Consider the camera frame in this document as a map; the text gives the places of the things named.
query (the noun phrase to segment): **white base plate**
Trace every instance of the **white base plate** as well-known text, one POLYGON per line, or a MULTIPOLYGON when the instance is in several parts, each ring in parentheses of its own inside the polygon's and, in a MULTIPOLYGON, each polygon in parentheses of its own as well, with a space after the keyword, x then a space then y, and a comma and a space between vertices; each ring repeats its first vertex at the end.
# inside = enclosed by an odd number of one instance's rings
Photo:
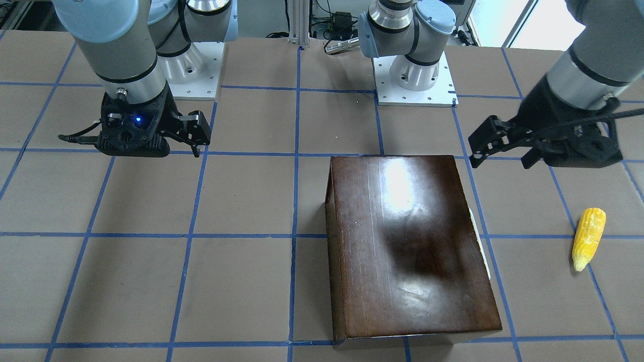
POLYGON ((439 76, 426 91, 410 91, 392 82, 389 68, 396 56, 374 58, 375 87, 382 106, 452 107, 459 103, 445 53, 440 56, 439 76))
POLYGON ((195 43, 207 67, 199 79, 187 83, 169 83, 175 99, 216 100, 222 74, 225 43, 195 43))

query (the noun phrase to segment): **brown wooden box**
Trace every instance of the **brown wooden box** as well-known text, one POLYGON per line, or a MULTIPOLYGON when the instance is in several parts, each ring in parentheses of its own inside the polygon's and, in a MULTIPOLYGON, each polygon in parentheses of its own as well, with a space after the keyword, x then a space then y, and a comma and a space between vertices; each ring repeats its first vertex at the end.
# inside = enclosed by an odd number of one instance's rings
POLYGON ((336 345, 502 329, 452 156, 333 157, 325 206, 336 345))

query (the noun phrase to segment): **black band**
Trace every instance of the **black band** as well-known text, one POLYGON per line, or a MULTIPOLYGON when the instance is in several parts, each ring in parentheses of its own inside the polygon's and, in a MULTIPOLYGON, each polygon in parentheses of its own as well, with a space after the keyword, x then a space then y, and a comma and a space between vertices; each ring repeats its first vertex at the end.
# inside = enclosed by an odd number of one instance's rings
POLYGON ((192 45, 192 44, 188 44, 188 45, 186 45, 186 46, 185 46, 185 48, 183 48, 183 49, 181 49, 181 50, 178 50, 177 52, 174 52, 174 53, 159 53, 159 52, 157 52, 156 54, 157 54, 159 57, 163 57, 163 58, 174 58, 174 57, 178 57, 179 55, 181 55, 181 54, 183 54, 183 53, 187 52, 187 51, 188 51, 188 49, 190 49, 190 46, 191 46, 191 45, 192 45))
POLYGON ((185 27, 185 17, 184 10, 186 8, 185 0, 179 0, 179 25, 181 25, 181 34, 184 35, 184 40, 191 43, 190 35, 188 35, 188 29, 185 27))
POLYGON ((418 17, 413 17, 413 44, 412 44, 412 49, 409 51, 409 54, 415 52, 416 47, 418 47, 418 38, 420 37, 420 34, 421 34, 420 27, 421 26, 418 24, 418 17))
POLYGON ((391 0, 379 0, 379 2, 387 9, 391 9, 394 11, 401 11, 405 9, 409 9, 412 7, 413 1, 408 1, 406 3, 394 3, 391 0))
POLYGON ((141 74, 139 74, 139 75, 137 75, 137 76, 135 76, 135 77, 131 77, 131 78, 127 78, 127 79, 112 79, 112 78, 107 78, 107 77, 103 77, 102 75, 100 75, 100 74, 98 74, 98 73, 97 73, 97 75, 98 75, 98 76, 99 76, 99 78, 101 78, 102 80, 104 80, 104 81, 106 81, 106 82, 110 82, 110 83, 117 83, 117 84, 132 83, 132 82, 140 81, 141 79, 143 79, 143 78, 147 77, 150 73, 152 73, 152 71, 153 71, 153 70, 155 69, 155 67, 156 67, 156 62, 157 62, 157 61, 158 61, 158 57, 157 57, 157 56, 155 56, 155 61, 152 63, 152 65, 151 65, 151 66, 150 66, 146 71, 144 71, 143 73, 141 73, 141 74))
POLYGON ((596 82, 606 84, 607 86, 611 86, 611 87, 625 87, 630 84, 630 82, 614 81, 612 79, 606 78, 600 74, 595 73, 594 70, 588 68, 586 64, 582 63, 582 61, 575 54, 572 46, 570 47, 568 54, 570 54, 570 58, 573 60, 574 65, 576 65, 577 68, 579 68, 579 70, 581 70, 584 74, 586 74, 596 82))
POLYGON ((435 60, 433 62, 421 62, 421 61, 417 61, 416 59, 410 57, 409 55, 405 55, 404 57, 407 58, 408 61, 410 61, 410 62, 412 62, 412 63, 414 63, 416 65, 420 65, 420 66, 434 65, 434 64, 438 63, 439 60, 440 60, 440 58, 438 58, 437 60, 435 60))
POLYGON ((373 25, 373 26, 374 26, 374 28, 376 28, 376 29, 380 30, 380 31, 381 31, 381 32, 383 32, 383 33, 387 33, 387 34, 398 34, 398 33, 402 33, 402 32, 404 32, 405 30, 407 30, 407 28, 409 28, 409 25, 405 26, 404 28, 400 28, 400 29, 385 28, 384 26, 382 26, 382 25, 380 25, 380 24, 376 23, 376 22, 371 18, 371 16, 368 16, 368 17, 367 17, 367 19, 369 19, 369 23, 370 23, 371 25, 373 25))
POLYGON ((217 10, 212 10, 209 12, 203 12, 201 10, 193 9, 190 6, 188 6, 188 10, 190 10, 192 13, 195 13, 197 15, 203 15, 203 16, 213 16, 213 15, 219 15, 223 13, 224 11, 228 10, 229 7, 231 7, 231 2, 229 1, 226 5, 222 6, 221 8, 217 10))

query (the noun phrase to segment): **blue joint cap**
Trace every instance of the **blue joint cap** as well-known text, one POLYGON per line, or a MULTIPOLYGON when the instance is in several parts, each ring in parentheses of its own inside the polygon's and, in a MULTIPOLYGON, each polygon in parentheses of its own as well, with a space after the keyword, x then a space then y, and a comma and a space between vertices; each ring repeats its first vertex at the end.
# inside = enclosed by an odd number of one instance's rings
POLYGON ((228 30, 223 37, 223 41, 234 41, 239 35, 239 26, 237 24, 237 0, 231 0, 231 18, 228 20, 228 30))
POLYGON ((424 0, 416 4, 418 20, 437 32, 448 35, 454 31, 456 15, 449 5, 439 0, 424 0))
POLYGON ((360 49, 367 58, 378 58, 378 47, 375 45, 374 31, 371 29, 366 12, 358 17, 358 38, 360 39, 360 49))
POLYGON ((88 43, 114 41, 134 25, 139 0, 52 0, 56 15, 74 37, 88 43))
POLYGON ((152 25, 166 17, 175 8, 177 0, 152 0, 147 24, 152 25))

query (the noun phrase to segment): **glossy wood surface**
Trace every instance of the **glossy wood surface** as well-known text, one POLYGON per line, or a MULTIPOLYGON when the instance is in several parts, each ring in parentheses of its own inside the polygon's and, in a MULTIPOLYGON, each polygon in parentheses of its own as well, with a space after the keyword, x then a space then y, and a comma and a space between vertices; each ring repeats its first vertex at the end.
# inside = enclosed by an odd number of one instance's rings
POLYGON ((452 156, 334 157, 326 209, 336 342, 502 328, 452 156))

